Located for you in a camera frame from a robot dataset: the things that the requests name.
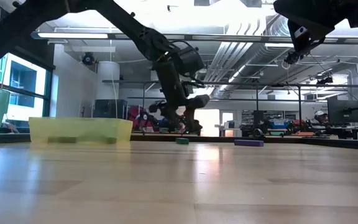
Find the window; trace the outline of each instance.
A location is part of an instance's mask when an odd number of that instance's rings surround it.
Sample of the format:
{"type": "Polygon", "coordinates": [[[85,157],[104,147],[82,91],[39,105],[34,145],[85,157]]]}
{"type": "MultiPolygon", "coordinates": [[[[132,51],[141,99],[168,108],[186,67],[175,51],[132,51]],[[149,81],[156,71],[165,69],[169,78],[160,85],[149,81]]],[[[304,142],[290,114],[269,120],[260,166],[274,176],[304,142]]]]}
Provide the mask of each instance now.
{"type": "Polygon", "coordinates": [[[0,87],[11,92],[3,122],[28,133],[29,118],[49,116],[51,72],[13,54],[0,59],[0,87]]]}

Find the wooden floor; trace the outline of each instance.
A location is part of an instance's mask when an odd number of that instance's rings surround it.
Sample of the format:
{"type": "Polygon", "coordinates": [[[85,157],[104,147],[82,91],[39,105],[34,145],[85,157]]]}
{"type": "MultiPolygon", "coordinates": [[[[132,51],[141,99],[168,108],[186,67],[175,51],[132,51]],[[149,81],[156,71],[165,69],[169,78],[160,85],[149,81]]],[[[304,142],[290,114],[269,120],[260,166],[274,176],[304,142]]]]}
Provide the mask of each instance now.
{"type": "Polygon", "coordinates": [[[0,145],[0,224],[355,224],[358,150],[0,145]]]}

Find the purple block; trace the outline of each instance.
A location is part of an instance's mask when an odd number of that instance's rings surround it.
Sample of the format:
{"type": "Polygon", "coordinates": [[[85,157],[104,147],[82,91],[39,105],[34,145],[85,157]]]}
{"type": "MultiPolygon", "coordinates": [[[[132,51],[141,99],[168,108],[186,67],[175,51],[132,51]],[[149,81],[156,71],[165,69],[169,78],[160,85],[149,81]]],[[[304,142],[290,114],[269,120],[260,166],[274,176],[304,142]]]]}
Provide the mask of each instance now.
{"type": "Polygon", "coordinates": [[[235,146],[256,146],[256,147],[263,147],[263,141],[254,141],[254,140],[234,140],[235,146]]]}

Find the translucent yellow bin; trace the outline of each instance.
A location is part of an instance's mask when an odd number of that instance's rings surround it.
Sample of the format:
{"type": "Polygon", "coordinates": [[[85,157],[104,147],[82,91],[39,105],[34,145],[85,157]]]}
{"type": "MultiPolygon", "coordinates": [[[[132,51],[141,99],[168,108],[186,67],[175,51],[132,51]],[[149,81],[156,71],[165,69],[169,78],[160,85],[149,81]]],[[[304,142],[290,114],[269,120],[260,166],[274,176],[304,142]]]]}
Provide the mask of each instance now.
{"type": "Polygon", "coordinates": [[[103,143],[131,140],[132,121],[114,118],[30,118],[34,143],[103,143]]]}

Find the computer monitor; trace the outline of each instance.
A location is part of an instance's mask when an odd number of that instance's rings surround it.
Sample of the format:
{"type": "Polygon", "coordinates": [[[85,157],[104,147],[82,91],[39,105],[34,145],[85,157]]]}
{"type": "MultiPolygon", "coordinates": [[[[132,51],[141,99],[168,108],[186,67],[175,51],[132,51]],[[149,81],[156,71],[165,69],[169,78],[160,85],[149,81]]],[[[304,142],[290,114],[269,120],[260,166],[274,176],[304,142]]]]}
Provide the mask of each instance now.
{"type": "Polygon", "coordinates": [[[358,110],[346,111],[358,108],[356,100],[328,99],[328,118],[331,124],[358,123],[358,110]]]}

